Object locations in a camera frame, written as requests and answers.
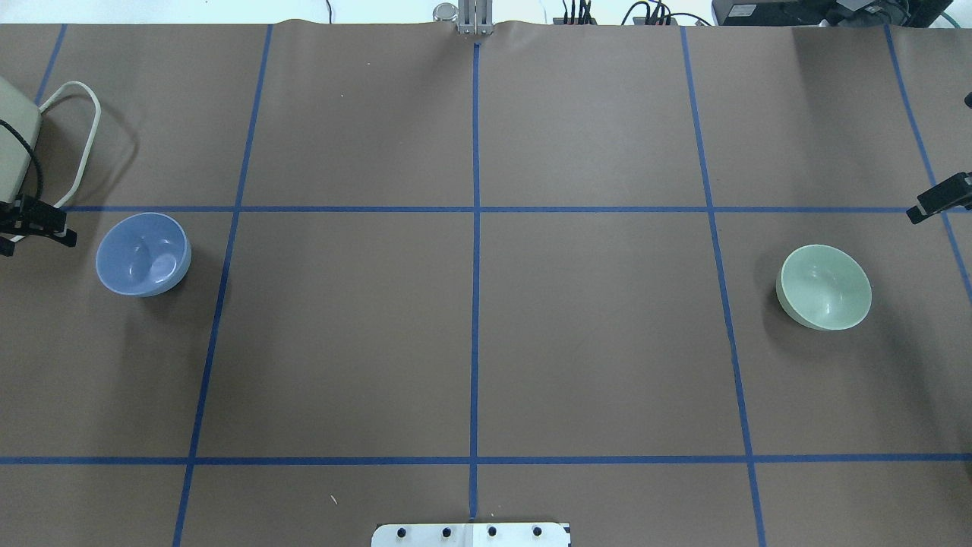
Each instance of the white bracket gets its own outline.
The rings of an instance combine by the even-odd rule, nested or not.
[[[493,34],[493,0],[459,0],[456,30],[460,34]]]
[[[571,525],[558,523],[385,525],[371,547],[571,547]]]

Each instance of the green cable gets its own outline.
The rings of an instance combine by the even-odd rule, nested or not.
[[[961,28],[961,26],[958,25],[958,21],[956,21],[955,19],[953,19],[952,16],[950,16],[949,14],[946,14],[945,12],[942,12],[942,18],[944,20],[950,22],[952,24],[952,26],[954,26],[955,28]]]

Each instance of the green bowl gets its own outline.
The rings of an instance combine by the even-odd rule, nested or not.
[[[807,245],[783,261],[777,275],[777,298],[801,325],[841,331],[863,321],[871,310],[871,282],[846,252]]]

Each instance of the sticker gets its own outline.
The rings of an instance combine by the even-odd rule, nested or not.
[[[726,16],[726,17],[729,17],[729,18],[747,18],[747,17],[749,17],[749,16],[752,15],[752,12],[755,12],[755,11],[756,11],[756,5],[755,4],[739,4],[739,5],[733,6],[732,9],[729,10],[729,15]]]

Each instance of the gray tabletop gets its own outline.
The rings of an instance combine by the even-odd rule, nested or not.
[[[0,264],[0,543],[367,545],[554,520],[574,545],[967,545],[967,31],[503,23],[0,26],[104,106],[77,248]],[[50,196],[91,105],[47,114]],[[161,211],[151,299],[93,258]],[[826,243],[859,326],[789,319]]]

